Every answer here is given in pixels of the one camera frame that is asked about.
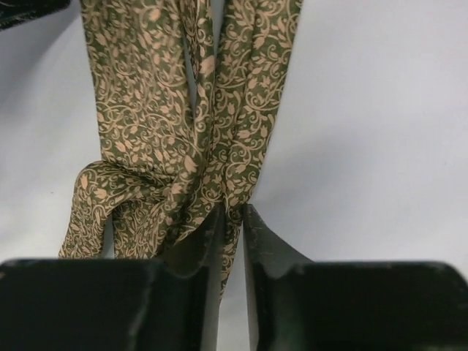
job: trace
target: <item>patterned fabric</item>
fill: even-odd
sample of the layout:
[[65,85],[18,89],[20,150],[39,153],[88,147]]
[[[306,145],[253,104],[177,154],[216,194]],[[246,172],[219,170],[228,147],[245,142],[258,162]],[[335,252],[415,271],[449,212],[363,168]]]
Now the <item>patterned fabric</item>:
[[[224,288],[257,183],[301,0],[226,0],[216,72],[210,0],[81,0],[102,161],[75,184],[59,257],[152,258],[227,206]],[[196,82],[192,110],[184,42]]]

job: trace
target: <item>green fabric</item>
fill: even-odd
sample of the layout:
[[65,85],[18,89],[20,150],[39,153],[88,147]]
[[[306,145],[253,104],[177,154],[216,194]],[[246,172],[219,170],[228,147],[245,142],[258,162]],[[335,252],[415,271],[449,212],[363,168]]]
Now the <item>green fabric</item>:
[[[102,161],[82,170],[59,257],[152,258],[227,206],[223,288],[241,206],[275,122],[301,0],[226,0],[214,57],[209,0],[81,0]],[[186,41],[197,86],[190,105]]]

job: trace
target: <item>floral pattern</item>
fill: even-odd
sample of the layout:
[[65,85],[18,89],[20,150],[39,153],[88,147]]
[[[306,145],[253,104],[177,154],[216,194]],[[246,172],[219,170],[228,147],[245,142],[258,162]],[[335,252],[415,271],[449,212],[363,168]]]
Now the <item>floral pattern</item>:
[[100,256],[109,216],[116,258],[155,257],[224,201],[224,289],[241,206],[257,183],[279,108],[301,0],[226,0],[216,60],[210,0],[80,1],[102,160],[78,175],[59,257]]

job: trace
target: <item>gray background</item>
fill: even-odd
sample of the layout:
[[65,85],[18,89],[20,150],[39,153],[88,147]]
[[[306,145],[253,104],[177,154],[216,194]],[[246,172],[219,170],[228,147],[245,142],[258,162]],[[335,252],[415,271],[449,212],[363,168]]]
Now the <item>gray background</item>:
[[[468,276],[467,32],[465,0],[305,0],[252,199],[268,225],[316,260]],[[98,158],[75,0],[0,32],[0,260],[56,255],[75,177]],[[244,291],[240,250],[219,350],[248,349]]]

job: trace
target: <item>black object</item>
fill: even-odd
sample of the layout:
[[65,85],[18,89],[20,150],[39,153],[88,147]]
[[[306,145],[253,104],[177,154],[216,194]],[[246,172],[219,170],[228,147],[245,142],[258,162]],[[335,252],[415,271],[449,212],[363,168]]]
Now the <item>black object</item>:
[[4,263],[0,350],[214,351],[224,212],[155,260]]
[[252,351],[468,350],[468,286],[444,263],[313,263],[244,208]]
[[71,0],[0,0],[0,31],[67,8]]

